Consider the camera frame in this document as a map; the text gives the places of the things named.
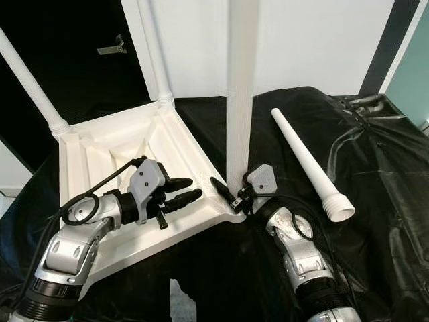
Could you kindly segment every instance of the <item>white wall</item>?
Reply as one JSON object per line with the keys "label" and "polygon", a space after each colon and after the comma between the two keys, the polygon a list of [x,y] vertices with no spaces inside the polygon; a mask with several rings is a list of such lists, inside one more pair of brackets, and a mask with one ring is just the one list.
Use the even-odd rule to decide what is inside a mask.
{"label": "white wall", "polygon": [[14,197],[31,177],[31,172],[0,141],[0,191]]}
{"label": "white wall", "polygon": [[[255,92],[311,85],[340,95],[359,91],[393,0],[260,3]],[[173,95],[226,95],[228,1],[152,5]]]}

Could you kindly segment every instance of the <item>white plastic part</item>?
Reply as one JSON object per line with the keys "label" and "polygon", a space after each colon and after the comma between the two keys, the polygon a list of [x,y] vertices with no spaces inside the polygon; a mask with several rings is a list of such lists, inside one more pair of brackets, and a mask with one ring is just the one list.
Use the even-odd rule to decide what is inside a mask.
{"label": "white plastic part", "polygon": [[138,1],[141,20],[146,36],[147,47],[149,49],[152,67],[154,68],[156,84],[158,86],[158,103],[162,106],[174,104],[173,94],[168,85],[164,58],[156,33],[156,25],[151,8],[151,0]]}
{"label": "white plastic part", "polygon": [[[201,188],[202,197],[183,209],[166,215],[168,227],[160,230],[156,219],[134,223],[108,233],[100,242],[94,266],[81,297],[96,281],[139,262],[222,221],[240,223],[210,182],[223,182],[172,105],[150,103],[134,109],[72,125],[73,133],[60,138],[60,203],[96,185],[132,158],[146,155],[161,162],[171,178],[187,177]],[[127,191],[130,167],[97,191],[118,188]],[[176,193],[168,194],[171,198]]]}
{"label": "white plastic part", "polygon": [[237,196],[249,159],[259,1],[233,0],[229,5],[227,185]]}
{"label": "white plastic part", "polygon": [[288,141],[292,151],[301,163],[307,177],[316,189],[322,200],[323,209],[333,222],[344,221],[355,213],[355,208],[346,196],[339,193],[335,185],[330,181],[319,163],[313,158],[298,134],[294,131],[289,122],[282,115],[279,109],[272,109],[275,122]]}
{"label": "white plastic part", "polygon": [[22,84],[25,91],[33,100],[40,113],[48,122],[54,137],[61,136],[70,131],[69,124],[58,114],[49,98],[43,92],[38,82],[21,59],[12,43],[0,28],[0,53],[6,60],[10,69]]}

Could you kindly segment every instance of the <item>black cable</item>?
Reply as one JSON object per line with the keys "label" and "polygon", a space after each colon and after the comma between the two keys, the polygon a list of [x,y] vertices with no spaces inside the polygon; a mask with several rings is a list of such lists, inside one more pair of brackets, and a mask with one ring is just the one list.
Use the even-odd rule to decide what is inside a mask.
{"label": "black cable", "polygon": [[[57,223],[60,218],[62,218],[62,220],[65,223],[67,223],[68,225],[70,225],[69,223],[72,223],[71,225],[82,225],[83,223],[86,223],[88,220],[90,220],[94,216],[94,214],[97,212],[97,210],[99,208],[100,201],[99,201],[99,198],[96,195],[94,195],[94,191],[96,191],[100,187],[104,186],[106,183],[108,183],[110,180],[112,180],[116,176],[120,175],[122,172],[127,170],[130,166],[139,167],[143,163],[143,161],[146,159],[147,158],[145,156],[142,156],[141,158],[137,158],[137,159],[132,159],[131,161],[127,162],[125,165],[120,167],[118,170],[116,170],[114,173],[112,173],[110,176],[108,176],[106,179],[104,179],[100,183],[96,184],[93,188],[89,189],[85,193],[82,193],[80,195],[77,195],[77,196],[71,198],[67,203],[64,204],[63,207],[59,208],[59,210],[55,213],[55,215],[52,216],[49,223],[45,226],[42,234],[39,237],[39,241],[38,241],[38,244],[36,246],[32,261],[29,265],[29,269],[28,269],[27,274],[25,276],[24,283],[22,284],[21,292],[19,293],[17,300],[13,304],[14,309],[16,309],[16,306],[18,306],[18,304],[24,298],[25,292],[27,291],[28,285],[30,283],[30,279],[34,273],[35,268],[36,268],[36,261],[39,258],[42,246],[43,247],[46,246],[46,242],[47,242],[46,239],[53,234],[54,224]],[[66,218],[66,216],[68,216],[68,209],[71,206],[73,206],[75,203],[77,203],[78,201],[80,201],[86,197],[91,197],[95,201],[95,205],[94,205],[92,211],[89,213],[89,215],[80,221],[70,221],[68,219],[68,217]]]}
{"label": "black cable", "polygon": [[338,270],[338,266],[341,267],[342,271],[344,272],[344,277],[347,283],[347,286],[349,288],[351,297],[352,297],[352,301],[353,301],[353,305],[356,309],[356,311],[358,311],[358,306],[357,306],[357,301],[356,301],[356,296],[355,296],[355,290],[353,289],[349,277],[348,277],[348,273],[347,271],[344,269],[343,265],[341,264],[341,261],[339,261],[339,259],[337,258],[337,256],[335,255],[334,249],[332,247],[332,244],[330,242],[330,238],[328,237],[328,235],[326,234],[326,231],[324,230],[323,224],[320,220],[320,218],[318,217],[318,215],[313,211],[313,209],[311,209],[305,202],[304,199],[301,199],[300,197],[297,196],[292,196],[292,195],[286,195],[286,194],[280,194],[280,193],[261,193],[261,194],[257,194],[256,197],[277,197],[277,198],[285,198],[285,199],[290,199],[290,200],[294,200],[297,201],[301,204],[301,206],[303,206],[304,208],[294,208],[291,209],[291,213],[292,213],[292,225],[294,226],[295,230],[298,232],[298,234],[303,237],[306,240],[310,240],[312,242],[315,243],[315,241],[312,238],[307,237],[302,231],[301,229],[298,227],[298,224],[296,223],[296,215],[295,215],[295,210],[297,209],[301,209],[304,210],[305,212],[309,213],[315,220],[317,220],[317,225],[319,226],[320,232],[322,233],[323,239],[325,241],[325,244],[327,246],[327,251],[329,253],[331,262],[332,262],[332,269],[334,270],[334,277],[336,280],[340,280],[340,274],[339,274],[339,270]]}

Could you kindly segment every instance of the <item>black tarp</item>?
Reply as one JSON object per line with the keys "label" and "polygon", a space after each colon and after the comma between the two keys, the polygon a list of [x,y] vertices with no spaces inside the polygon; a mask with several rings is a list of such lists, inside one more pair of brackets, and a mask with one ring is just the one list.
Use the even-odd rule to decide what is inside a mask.
{"label": "black tarp", "polygon": [[[363,321],[429,321],[429,139],[384,96],[353,99],[311,87],[256,96],[249,168],[271,164],[278,192],[301,197],[318,214]],[[176,99],[178,113],[223,176],[225,103],[224,97]],[[350,220],[327,220],[270,116],[275,107],[356,207]],[[58,206],[57,187],[53,155],[0,220],[0,292],[22,282],[37,236]],[[171,278],[196,301],[198,321],[300,320],[280,253],[253,220],[212,227],[96,283],[74,318],[168,321]]]}

